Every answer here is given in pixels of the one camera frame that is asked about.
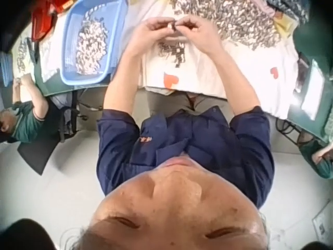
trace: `woman's eye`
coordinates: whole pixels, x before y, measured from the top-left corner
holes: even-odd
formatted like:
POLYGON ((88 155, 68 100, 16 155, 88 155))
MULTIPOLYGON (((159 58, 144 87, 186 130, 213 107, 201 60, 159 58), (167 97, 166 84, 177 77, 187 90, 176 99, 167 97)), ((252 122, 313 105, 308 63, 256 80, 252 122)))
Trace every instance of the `woman's eye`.
POLYGON ((220 228, 218 230, 215 230, 211 233, 206 234, 205 236, 209 239, 218 238, 227 234, 231 233, 245 233, 247 230, 243 228, 238 227, 228 227, 228 228, 220 228))
POLYGON ((133 229, 138 229, 140 227, 137 224, 135 224, 134 222, 132 222, 126 218, 123 218, 123 217, 113 217, 113 219, 115 219, 116 221, 122 223, 123 225, 128 226, 133 229))

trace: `navy blue shirt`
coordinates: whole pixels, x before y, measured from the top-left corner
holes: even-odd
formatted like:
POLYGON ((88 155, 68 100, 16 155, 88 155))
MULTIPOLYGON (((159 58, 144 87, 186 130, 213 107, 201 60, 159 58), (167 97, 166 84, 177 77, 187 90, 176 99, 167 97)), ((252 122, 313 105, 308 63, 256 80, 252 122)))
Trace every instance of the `navy blue shirt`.
POLYGON ((217 106, 199 116, 183 110, 167 118, 155 115, 141 131, 129 114, 104 110, 98 133, 97 176, 105 195, 182 152, 234 184, 258 208, 272 186, 270 124, 260 107, 235 116, 230 126, 217 106))

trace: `woman's lips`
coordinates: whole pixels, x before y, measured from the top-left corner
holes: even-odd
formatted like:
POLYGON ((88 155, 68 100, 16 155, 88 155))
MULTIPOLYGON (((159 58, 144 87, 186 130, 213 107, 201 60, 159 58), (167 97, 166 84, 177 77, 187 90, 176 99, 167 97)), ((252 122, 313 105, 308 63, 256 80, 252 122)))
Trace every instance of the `woman's lips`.
POLYGON ((168 167, 168 166, 173 166, 173 165, 182 165, 182 166, 187 166, 187 167, 194 167, 195 163, 188 157, 186 156, 178 156, 178 157, 173 157, 170 158, 169 160, 166 160, 163 162, 160 167, 168 167))

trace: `floor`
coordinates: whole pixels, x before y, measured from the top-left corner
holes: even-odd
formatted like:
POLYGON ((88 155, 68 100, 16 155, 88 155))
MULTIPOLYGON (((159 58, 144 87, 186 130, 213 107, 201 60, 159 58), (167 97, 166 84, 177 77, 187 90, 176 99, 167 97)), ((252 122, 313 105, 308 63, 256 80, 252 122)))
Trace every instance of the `floor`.
MULTIPOLYGON (((102 90, 89 92, 82 101, 101 105, 102 90)), ((103 199, 95 173, 98 135, 94 130, 100 114, 83 107, 81 111, 89 115, 89 121, 81 122, 81 127, 90 131, 79 132, 58 145, 42 177, 19 157, 17 144, 0 144, 0 229, 17 219, 32 218, 65 249, 66 243, 73 243, 87 226, 103 199)), ((230 119, 230 110, 224 111, 230 119)), ((140 124, 146 117, 145 92, 139 91, 134 118, 140 124)), ((319 178, 274 126, 271 139, 276 176, 261 213, 266 218, 271 249, 299 250, 316 240, 312 219, 333 198, 333 184, 319 178)))

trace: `woman's arm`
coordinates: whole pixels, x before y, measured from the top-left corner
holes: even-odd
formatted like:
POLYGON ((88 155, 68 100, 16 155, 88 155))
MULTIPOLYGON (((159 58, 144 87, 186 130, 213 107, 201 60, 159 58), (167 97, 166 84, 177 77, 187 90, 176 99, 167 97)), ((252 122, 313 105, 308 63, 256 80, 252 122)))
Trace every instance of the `woman's arm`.
POLYGON ((21 84, 24 85, 29 94, 33 104, 33 114, 37 120, 43 120, 48 111, 48 103, 41 91, 34 84, 31 75, 25 74, 21 78, 21 84))
POLYGON ((213 60, 235 115, 260 106, 253 87, 222 47, 220 35, 211 21, 197 16, 187 16, 178 20, 175 27, 213 60))
POLYGON ((15 104, 21 101, 21 86, 17 79, 14 79, 12 83, 12 103, 15 104))
POLYGON ((129 115, 133 112, 134 97, 140 74, 141 58, 125 52, 117 73, 110 82, 104 98, 104 109, 115 109, 129 115))
POLYGON ((133 32, 131 40, 121 57, 117 73, 110 82, 105 98, 104 109, 133 112, 134 97, 139 81, 141 57, 154 43, 174 33, 168 23, 170 17, 154 17, 142 22, 133 32))
POLYGON ((251 111, 255 106, 260 106, 253 87, 222 46, 217 48, 216 53, 210 55, 210 58, 220 75, 228 102, 235 116, 251 111))

